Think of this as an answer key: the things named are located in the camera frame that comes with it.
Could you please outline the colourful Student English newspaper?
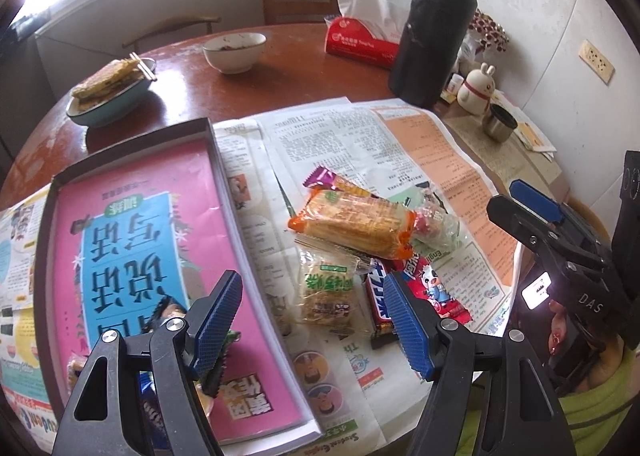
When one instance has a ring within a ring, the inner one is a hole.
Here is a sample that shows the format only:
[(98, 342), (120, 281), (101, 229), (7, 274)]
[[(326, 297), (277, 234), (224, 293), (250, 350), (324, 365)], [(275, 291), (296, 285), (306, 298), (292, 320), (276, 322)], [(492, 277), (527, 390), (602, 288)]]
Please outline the colourful Student English newspaper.
[(52, 452), (58, 422), (43, 382), (35, 328), (35, 264), (45, 186), (1, 213), (1, 389), (34, 440)]

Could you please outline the white and orange newspaper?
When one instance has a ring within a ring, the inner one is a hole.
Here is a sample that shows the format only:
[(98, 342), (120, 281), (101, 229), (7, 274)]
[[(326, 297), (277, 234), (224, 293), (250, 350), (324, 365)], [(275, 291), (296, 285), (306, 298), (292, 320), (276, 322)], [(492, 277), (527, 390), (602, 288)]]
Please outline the white and orange newspaper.
[(430, 385), (397, 344), (371, 346), (370, 306), (352, 284), (346, 330), (304, 319), (326, 303), (300, 233), (377, 259), (420, 254), (500, 335), (521, 250), (488, 221), (495, 185), (435, 116), (396, 100), (279, 110), (217, 124), (216, 138), (267, 308), (322, 429), (305, 455), (365, 455), (406, 434)]

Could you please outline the black green snack packet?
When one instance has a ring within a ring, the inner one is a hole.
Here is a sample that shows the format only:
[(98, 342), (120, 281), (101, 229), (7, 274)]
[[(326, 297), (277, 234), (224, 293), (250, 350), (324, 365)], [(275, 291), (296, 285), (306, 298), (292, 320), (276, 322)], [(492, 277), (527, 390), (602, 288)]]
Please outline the black green snack packet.
[[(189, 315), (186, 308), (171, 296), (163, 296), (157, 303), (150, 318), (142, 325), (142, 334), (155, 332), (165, 325), (172, 318), (185, 318)], [(233, 313), (230, 309), (216, 308), (209, 314), (206, 321), (198, 331), (198, 338), (213, 334), (221, 334), (222, 338), (230, 342), (238, 342), (241, 339), (241, 333), (231, 328)]]

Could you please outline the wooden chopsticks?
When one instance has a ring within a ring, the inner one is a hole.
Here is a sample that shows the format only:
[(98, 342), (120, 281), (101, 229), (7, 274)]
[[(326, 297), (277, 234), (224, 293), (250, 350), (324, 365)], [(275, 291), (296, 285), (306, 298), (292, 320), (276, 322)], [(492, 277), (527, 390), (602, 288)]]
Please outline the wooden chopsticks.
[(129, 56), (137, 63), (137, 68), (140, 70), (140, 72), (142, 72), (142, 75), (144, 75), (145, 78), (147, 78), (151, 82), (157, 80), (154, 72), (152, 72), (152, 70), (148, 66), (146, 66), (144, 60), (142, 60), (142, 58), (137, 53), (130, 52)]

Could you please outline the pink lined cardboard tray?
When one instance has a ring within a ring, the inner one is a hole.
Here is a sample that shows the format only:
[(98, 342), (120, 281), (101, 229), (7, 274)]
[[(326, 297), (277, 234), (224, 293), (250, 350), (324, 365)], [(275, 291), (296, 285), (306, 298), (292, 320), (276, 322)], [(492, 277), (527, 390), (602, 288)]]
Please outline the pink lined cardboard tray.
[(101, 150), (51, 181), (37, 239), (36, 340), (58, 424), (67, 362), (108, 330), (143, 335), (163, 296), (187, 311), (224, 272), (242, 299), (214, 367), (206, 418), (221, 455), (279, 455), (321, 434), (268, 311), (236, 217), (212, 124), (190, 120)]

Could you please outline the small white bottle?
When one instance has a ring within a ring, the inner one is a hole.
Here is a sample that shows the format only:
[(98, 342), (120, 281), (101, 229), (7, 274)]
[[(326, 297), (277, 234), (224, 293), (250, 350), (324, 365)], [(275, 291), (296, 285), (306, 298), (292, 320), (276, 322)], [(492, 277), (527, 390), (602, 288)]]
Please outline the small white bottle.
[(448, 84), (446, 86), (446, 91), (451, 95), (456, 96), (460, 88), (462, 87), (463, 83), (464, 83), (464, 77), (454, 72), (448, 81)]

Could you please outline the small steel cup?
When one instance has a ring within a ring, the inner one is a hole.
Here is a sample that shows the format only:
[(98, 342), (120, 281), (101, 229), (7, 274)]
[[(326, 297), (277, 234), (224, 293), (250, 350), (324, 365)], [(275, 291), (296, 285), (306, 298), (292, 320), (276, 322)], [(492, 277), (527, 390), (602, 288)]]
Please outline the small steel cup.
[(490, 104), (482, 120), (484, 133), (497, 143), (506, 142), (518, 128), (516, 120), (510, 112), (498, 104)]

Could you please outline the teal bowl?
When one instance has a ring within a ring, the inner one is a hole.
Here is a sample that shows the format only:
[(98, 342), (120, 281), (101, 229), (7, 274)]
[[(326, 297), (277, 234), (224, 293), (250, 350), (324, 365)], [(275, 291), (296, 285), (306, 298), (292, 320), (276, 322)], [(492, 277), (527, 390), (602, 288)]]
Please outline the teal bowl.
[[(141, 57), (146, 66), (148, 66), (155, 74), (156, 60), (151, 57)], [(89, 128), (104, 127), (111, 122), (119, 120), (134, 109), (145, 93), (148, 92), (151, 81), (147, 78), (138, 80), (130, 84), (124, 90), (117, 93), (114, 98), (99, 104), (85, 112), (78, 112), (77, 100), (70, 94), (70, 101), (66, 107), (66, 116), (75, 124)]]

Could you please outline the red tissue pack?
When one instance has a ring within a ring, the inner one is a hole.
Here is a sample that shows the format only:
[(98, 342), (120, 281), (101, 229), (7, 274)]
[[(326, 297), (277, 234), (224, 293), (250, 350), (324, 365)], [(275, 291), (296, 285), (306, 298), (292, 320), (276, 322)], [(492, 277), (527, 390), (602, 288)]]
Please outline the red tissue pack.
[(326, 54), (385, 69), (392, 68), (398, 48), (398, 43), (376, 38), (360, 20), (344, 16), (329, 23), (324, 40)]

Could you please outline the orange cracker packet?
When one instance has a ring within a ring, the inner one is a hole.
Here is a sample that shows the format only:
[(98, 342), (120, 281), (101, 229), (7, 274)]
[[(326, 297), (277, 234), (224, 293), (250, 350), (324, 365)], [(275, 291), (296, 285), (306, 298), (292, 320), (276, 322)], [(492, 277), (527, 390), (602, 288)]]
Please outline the orange cracker packet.
[(413, 253), (413, 222), (414, 212), (397, 202), (315, 188), (288, 227), (372, 257), (405, 261)]

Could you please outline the purple orange snack bar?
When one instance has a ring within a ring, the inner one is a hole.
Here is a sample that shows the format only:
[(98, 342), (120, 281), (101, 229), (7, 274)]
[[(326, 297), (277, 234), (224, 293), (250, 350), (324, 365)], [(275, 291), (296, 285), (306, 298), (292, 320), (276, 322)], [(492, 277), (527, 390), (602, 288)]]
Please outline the purple orange snack bar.
[(323, 166), (314, 168), (314, 171), (306, 177), (303, 186), (310, 190), (312, 188), (322, 188), (322, 190), (340, 190), (341, 192), (361, 197), (373, 197), (373, 194), (368, 190)]

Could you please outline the brown wooden chair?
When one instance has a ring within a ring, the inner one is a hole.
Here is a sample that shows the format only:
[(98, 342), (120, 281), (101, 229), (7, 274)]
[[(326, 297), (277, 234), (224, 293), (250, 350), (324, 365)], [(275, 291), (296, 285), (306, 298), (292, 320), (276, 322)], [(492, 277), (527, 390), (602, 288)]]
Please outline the brown wooden chair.
[(337, 0), (262, 0), (266, 25), (323, 23), (338, 14)]

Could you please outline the clear cake slice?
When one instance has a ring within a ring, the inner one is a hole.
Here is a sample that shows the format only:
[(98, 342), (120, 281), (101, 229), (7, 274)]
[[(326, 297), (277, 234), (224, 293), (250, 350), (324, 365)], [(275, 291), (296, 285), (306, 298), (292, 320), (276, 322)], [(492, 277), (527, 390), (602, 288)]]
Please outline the clear cake slice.
[(67, 362), (67, 389), (72, 393), (88, 358), (85, 355), (73, 353)]

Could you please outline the small white bowl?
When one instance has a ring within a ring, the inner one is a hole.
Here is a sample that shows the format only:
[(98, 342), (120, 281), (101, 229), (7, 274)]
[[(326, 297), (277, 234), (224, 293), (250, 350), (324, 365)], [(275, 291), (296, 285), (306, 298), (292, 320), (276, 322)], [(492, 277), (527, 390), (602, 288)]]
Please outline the small white bowl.
[(222, 34), (203, 44), (203, 53), (210, 67), (224, 75), (248, 72), (262, 57), (267, 37), (260, 32)]

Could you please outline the black thermos flask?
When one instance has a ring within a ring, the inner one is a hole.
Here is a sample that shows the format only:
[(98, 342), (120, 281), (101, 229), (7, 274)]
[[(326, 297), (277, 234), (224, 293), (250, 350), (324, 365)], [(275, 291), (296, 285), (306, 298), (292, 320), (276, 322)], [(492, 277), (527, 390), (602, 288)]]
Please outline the black thermos flask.
[(431, 109), (454, 67), (477, 0), (411, 0), (388, 87), (404, 102)]

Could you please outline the yellow green candy packet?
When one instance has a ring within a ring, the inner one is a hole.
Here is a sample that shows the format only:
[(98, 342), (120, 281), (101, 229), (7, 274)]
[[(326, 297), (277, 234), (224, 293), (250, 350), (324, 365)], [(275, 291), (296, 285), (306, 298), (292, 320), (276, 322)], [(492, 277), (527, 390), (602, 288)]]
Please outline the yellow green candy packet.
[(204, 382), (198, 381), (195, 385), (195, 391), (205, 417), (209, 418), (215, 406), (219, 384), (204, 384)]

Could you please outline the green label rice cracker packet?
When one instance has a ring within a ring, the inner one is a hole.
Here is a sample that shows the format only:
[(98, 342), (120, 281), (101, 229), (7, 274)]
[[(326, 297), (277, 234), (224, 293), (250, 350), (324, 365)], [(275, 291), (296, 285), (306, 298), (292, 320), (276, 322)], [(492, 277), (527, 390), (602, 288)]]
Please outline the green label rice cracker packet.
[(369, 265), (348, 249), (305, 234), (295, 236), (298, 253), (296, 318), (335, 335), (370, 334), (361, 285)]

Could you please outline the stacked flatbread pancakes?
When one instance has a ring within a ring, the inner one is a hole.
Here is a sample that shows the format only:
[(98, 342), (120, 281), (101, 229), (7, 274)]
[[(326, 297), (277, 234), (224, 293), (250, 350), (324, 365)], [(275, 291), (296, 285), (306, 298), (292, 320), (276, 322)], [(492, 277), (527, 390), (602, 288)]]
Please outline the stacked flatbread pancakes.
[(70, 94), (77, 100), (77, 111), (85, 112), (109, 101), (127, 86), (143, 78), (135, 60), (112, 60), (83, 82), (76, 84)]

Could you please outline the curved back wooden chair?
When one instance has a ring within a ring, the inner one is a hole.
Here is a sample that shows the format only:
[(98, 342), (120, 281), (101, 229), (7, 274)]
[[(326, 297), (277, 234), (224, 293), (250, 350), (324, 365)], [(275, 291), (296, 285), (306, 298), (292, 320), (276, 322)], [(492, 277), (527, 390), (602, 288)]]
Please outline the curved back wooden chair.
[(122, 42), (122, 48), (131, 48), (134, 52), (139, 52), (140, 43), (143, 40), (155, 38), (161, 34), (168, 34), (168, 32), (183, 30), (195, 25), (204, 25), (206, 34), (211, 34), (213, 32), (213, 26), (220, 22), (221, 17), (217, 15), (183, 15), (166, 18), (166, 20), (161, 20), (159, 23), (143, 29), (127, 41)]

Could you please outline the blue Oreo cookie packet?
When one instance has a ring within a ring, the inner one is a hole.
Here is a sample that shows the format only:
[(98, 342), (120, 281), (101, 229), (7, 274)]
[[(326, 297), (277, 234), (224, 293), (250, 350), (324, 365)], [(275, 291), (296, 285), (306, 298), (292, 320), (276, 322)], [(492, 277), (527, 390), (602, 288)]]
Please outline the blue Oreo cookie packet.
[(160, 412), (155, 384), (150, 372), (139, 372), (140, 401), (146, 433), (151, 441), (153, 450), (168, 452), (169, 442)]

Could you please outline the white rabbit figurine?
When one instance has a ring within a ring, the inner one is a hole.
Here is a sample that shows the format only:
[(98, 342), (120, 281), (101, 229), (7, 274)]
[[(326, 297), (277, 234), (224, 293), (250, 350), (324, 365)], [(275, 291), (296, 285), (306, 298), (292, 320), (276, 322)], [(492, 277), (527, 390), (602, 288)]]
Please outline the white rabbit figurine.
[(474, 116), (486, 112), (496, 90), (495, 71), (494, 65), (482, 63), (468, 73), (457, 93), (457, 102), (462, 109)]

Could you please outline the red milk candy packet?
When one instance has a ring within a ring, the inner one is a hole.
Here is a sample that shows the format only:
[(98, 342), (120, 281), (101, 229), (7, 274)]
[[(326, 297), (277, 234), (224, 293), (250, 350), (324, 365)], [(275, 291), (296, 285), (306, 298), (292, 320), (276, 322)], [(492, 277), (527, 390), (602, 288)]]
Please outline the red milk candy packet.
[(401, 270), (413, 295), (427, 301), (440, 318), (452, 318), (465, 325), (472, 320), (470, 312), (445, 288), (431, 262), (422, 254), (414, 254)]

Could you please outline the red white patterned jar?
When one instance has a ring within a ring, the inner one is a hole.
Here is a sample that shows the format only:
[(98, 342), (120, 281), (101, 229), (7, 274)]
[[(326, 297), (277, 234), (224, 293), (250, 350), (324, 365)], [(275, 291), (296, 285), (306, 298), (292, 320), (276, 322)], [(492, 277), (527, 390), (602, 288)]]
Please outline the red white patterned jar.
[(476, 54), (489, 50), (494, 50), (498, 53), (506, 52), (510, 42), (510, 38), (503, 26), (479, 8), (475, 10), (469, 23), (468, 34), (475, 43)]

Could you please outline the Snickers chocolate bar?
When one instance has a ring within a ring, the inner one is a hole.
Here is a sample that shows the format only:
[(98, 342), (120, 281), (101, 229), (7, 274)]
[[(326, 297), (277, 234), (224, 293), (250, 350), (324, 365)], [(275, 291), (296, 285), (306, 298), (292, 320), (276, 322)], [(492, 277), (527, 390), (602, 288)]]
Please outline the Snickers chocolate bar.
[(363, 287), (368, 298), (373, 325), (370, 338), (373, 350), (381, 349), (398, 339), (384, 298), (383, 283), (386, 275), (384, 264), (380, 260), (372, 258), (368, 272), (364, 276)]

